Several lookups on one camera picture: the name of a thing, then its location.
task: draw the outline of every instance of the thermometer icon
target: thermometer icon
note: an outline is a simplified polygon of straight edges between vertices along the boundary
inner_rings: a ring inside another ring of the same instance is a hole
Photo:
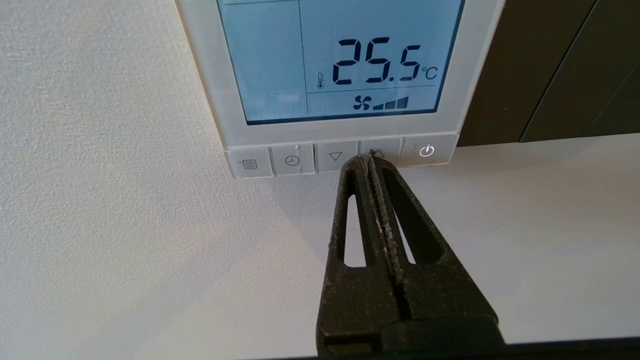
[[[322,72],[318,72],[318,85],[316,87],[324,89],[324,74]]]

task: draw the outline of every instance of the dark brown panel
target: dark brown panel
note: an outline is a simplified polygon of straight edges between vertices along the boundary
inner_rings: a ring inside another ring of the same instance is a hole
[[[594,2],[506,2],[458,145],[520,139]]]
[[[640,133],[640,65],[631,70],[625,82],[604,108],[587,136]]]
[[[585,136],[638,61],[640,1],[599,0],[522,141]]]

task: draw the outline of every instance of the thermostat display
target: thermostat display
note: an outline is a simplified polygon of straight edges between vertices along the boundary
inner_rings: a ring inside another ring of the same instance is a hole
[[[433,113],[463,0],[217,0],[249,125]]]

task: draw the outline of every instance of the black clamp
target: black clamp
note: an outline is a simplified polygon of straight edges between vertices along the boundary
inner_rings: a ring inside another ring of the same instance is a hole
[[[364,268],[344,264],[352,195]],[[320,356],[504,346],[491,305],[396,167],[372,154],[340,174],[316,345]]]

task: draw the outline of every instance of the white wall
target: white wall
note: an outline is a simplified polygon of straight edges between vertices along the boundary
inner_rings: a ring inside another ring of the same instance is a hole
[[[309,355],[337,174],[235,181],[172,0],[0,2],[0,357]],[[640,335],[640,136],[404,170],[508,341]]]

